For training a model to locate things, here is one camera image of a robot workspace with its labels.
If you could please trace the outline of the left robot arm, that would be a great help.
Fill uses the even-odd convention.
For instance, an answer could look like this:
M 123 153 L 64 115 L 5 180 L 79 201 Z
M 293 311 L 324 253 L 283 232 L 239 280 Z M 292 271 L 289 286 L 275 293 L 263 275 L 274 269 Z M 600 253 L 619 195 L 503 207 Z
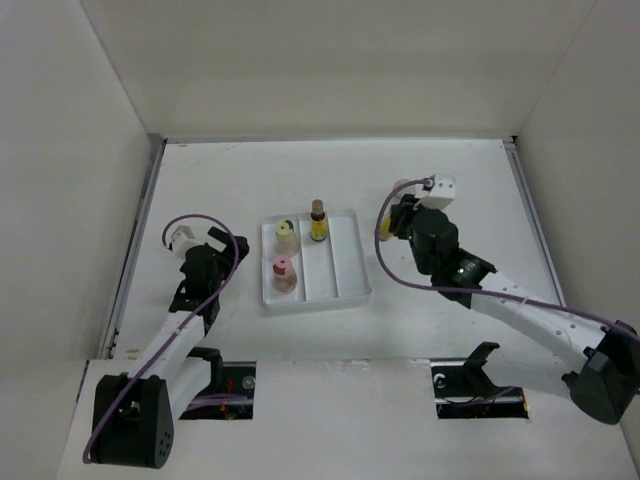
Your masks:
M 128 371 L 98 382 L 86 464 L 162 468 L 171 453 L 175 423 L 199 395 L 224 387 L 218 350 L 204 340 L 220 311 L 220 294 L 249 254 L 248 241 L 214 221 L 204 240 L 179 216 L 164 228 L 165 248 L 182 260 L 166 320 Z

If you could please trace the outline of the silver-lid jar blue label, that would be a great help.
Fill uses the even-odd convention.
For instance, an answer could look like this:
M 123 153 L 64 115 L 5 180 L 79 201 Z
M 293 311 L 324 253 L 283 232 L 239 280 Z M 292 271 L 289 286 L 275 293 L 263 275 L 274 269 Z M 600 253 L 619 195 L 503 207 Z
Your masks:
M 402 197 L 403 195 L 407 194 L 407 193 L 411 193 L 412 192 L 412 185 L 409 185 L 409 180 L 408 179 L 400 179 L 398 181 L 396 181 L 393 185 L 393 189 L 396 191 L 395 195 L 397 197 Z

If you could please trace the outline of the brown bottle yellow label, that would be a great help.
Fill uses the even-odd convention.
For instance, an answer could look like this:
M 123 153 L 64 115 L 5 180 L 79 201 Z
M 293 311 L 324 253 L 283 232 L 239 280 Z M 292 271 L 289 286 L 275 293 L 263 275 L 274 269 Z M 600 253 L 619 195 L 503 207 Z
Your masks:
M 391 232 L 391 218 L 389 216 L 385 216 L 378 228 L 378 239 L 381 242 L 387 242 L 393 237 L 393 233 Z
M 311 229 L 310 237 L 316 242 L 322 242 L 327 237 L 327 223 L 326 212 L 324 210 L 323 201 L 320 199 L 314 199 L 311 205 Z

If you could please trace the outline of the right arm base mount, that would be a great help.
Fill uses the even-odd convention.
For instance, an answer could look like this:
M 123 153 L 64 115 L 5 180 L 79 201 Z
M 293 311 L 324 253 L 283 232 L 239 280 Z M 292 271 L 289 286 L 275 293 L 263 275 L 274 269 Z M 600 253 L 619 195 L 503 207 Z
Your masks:
M 500 347 L 482 342 L 466 358 L 443 358 L 430 363 L 439 420 L 529 418 L 524 390 L 497 386 L 484 371 L 491 353 Z

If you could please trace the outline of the yellow-lid spice bottle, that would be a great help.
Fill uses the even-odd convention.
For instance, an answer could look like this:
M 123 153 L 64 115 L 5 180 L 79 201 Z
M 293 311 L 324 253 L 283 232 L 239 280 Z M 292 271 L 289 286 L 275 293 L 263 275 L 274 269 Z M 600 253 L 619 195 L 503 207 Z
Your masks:
M 295 257 L 300 250 L 300 243 L 293 222 L 289 219 L 279 220 L 274 227 L 274 232 L 276 252 L 290 258 Z

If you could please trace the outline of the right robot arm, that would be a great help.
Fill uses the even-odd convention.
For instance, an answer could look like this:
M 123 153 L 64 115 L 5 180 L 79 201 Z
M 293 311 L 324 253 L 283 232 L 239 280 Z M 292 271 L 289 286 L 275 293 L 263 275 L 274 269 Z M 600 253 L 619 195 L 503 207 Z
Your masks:
M 447 215 L 406 194 L 390 209 L 389 232 L 405 240 L 426 290 L 525 335 L 566 366 L 560 389 L 583 413 L 620 422 L 639 390 L 639 334 L 622 321 L 599 319 L 530 295 L 490 262 L 462 249 Z

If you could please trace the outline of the pink-lid spice bottle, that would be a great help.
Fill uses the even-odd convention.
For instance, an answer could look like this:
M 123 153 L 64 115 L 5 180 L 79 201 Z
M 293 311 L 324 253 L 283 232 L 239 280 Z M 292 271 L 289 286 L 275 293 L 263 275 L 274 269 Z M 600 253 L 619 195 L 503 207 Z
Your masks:
M 289 256 L 276 256 L 272 263 L 272 271 L 272 285 L 276 291 L 288 294 L 296 289 L 297 273 Z

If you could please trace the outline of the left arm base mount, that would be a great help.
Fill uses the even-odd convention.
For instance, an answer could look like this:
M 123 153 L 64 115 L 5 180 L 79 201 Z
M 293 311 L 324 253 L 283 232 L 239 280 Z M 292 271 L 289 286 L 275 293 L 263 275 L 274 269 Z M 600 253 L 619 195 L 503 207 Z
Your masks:
M 251 420 L 254 413 L 256 363 L 225 363 L 221 380 L 191 401 L 181 420 Z

